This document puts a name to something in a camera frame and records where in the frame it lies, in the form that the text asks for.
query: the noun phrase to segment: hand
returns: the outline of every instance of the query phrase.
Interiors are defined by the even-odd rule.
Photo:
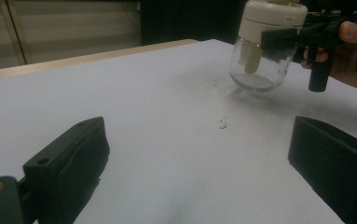
[[[330,77],[357,88],[357,24],[343,22],[339,27],[338,35],[346,43],[335,48]],[[325,62],[327,57],[327,53],[319,49],[316,62]],[[311,68],[306,60],[301,64],[304,68]]]

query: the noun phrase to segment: black holder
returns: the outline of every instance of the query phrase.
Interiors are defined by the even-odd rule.
[[[103,118],[77,123],[23,165],[25,177],[0,177],[0,224],[71,224],[108,162]]]
[[[357,224],[357,139],[316,119],[296,117],[288,159],[347,224]]]

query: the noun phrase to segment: white surface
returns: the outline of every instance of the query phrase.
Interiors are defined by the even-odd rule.
[[[357,137],[357,90],[307,90],[292,64],[253,94],[228,74],[233,46],[206,41],[0,79],[0,175],[75,123],[103,116],[111,147],[76,223],[342,223],[289,164],[295,115]]]

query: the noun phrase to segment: black cabinet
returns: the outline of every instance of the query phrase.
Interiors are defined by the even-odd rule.
[[[142,44],[179,39],[234,43],[247,0],[143,0]]]

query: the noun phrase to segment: spray gun handle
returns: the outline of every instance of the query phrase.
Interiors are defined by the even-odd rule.
[[[327,80],[333,64],[334,49],[326,49],[328,58],[326,62],[314,63],[311,68],[311,75],[309,77],[309,90],[315,92],[322,92],[326,90]]]

